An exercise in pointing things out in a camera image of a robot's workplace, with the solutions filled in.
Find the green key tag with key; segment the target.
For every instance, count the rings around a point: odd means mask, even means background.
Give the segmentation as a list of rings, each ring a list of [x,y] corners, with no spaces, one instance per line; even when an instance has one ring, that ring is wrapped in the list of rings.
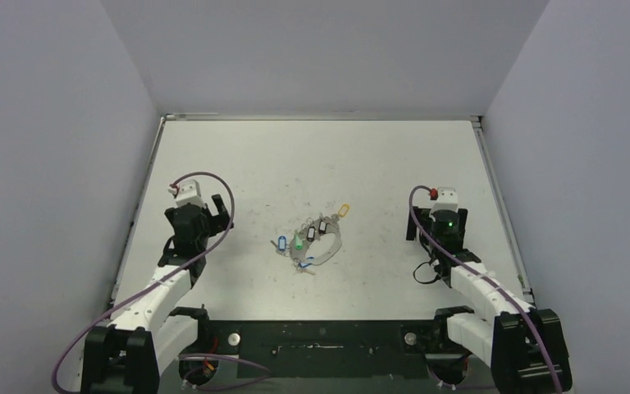
[[[292,248],[294,250],[301,250],[303,248],[304,244],[303,244],[303,240],[300,237],[300,234],[298,232],[294,233],[294,238],[292,241]]]

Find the black key tag with key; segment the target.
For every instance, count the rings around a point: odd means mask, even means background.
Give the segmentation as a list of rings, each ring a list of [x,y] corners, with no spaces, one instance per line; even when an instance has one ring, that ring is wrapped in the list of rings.
[[[327,221],[324,218],[322,218],[318,223],[318,227],[317,227],[318,233],[320,235],[326,234],[327,226],[328,226]]]

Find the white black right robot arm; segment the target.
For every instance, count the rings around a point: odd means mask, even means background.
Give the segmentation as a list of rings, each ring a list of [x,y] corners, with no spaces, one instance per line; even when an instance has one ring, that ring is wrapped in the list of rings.
[[[433,346],[462,346],[491,370],[500,393],[566,393],[573,388],[568,348],[559,316],[537,309],[506,290],[463,245],[464,209],[409,210],[407,238],[420,241],[434,280],[465,296],[471,307],[437,315]]]

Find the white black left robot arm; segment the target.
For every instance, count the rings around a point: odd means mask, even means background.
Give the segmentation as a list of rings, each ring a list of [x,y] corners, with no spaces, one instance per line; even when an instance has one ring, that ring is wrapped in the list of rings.
[[[80,390],[83,393],[155,393],[167,366],[185,348],[202,353],[212,331],[202,325],[204,309],[178,306],[206,266],[213,236],[234,226],[232,208],[220,195],[211,213],[196,190],[181,190],[164,215],[174,231],[167,240],[148,285],[114,308],[118,315],[94,327],[84,340]]]

